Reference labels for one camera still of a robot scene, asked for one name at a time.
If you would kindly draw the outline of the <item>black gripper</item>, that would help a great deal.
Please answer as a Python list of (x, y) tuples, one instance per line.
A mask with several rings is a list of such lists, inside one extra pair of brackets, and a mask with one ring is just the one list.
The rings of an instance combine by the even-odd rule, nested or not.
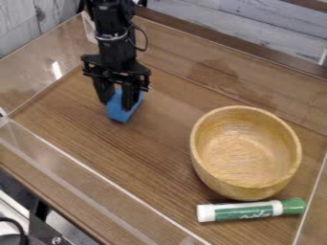
[(131, 111), (139, 101), (140, 91), (150, 90), (151, 70), (136, 60), (136, 52), (144, 52), (147, 48), (135, 45), (135, 32), (95, 32), (95, 38), (99, 53), (81, 56), (83, 73), (92, 78), (103, 104), (107, 104), (115, 94), (115, 85), (122, 85), (122, 106), (126, 111)]

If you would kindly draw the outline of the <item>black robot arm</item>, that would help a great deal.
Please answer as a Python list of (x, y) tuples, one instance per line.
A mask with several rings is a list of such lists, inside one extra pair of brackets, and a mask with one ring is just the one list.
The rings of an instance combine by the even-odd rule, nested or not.
[(120, 104), (130, 112), (139, 103), (140, 93), (150, 89), (151, 70), (136, 60), (136, 52), (147, 48), (136, 46), (135, 32), (146, 32), (134, 23), (134, 0), (85, 0), (91, 20), (95, 23), (96, 55), (83, 55), (83, 74), (92, 78), (102, 103), (108, 103), (122, 87)]

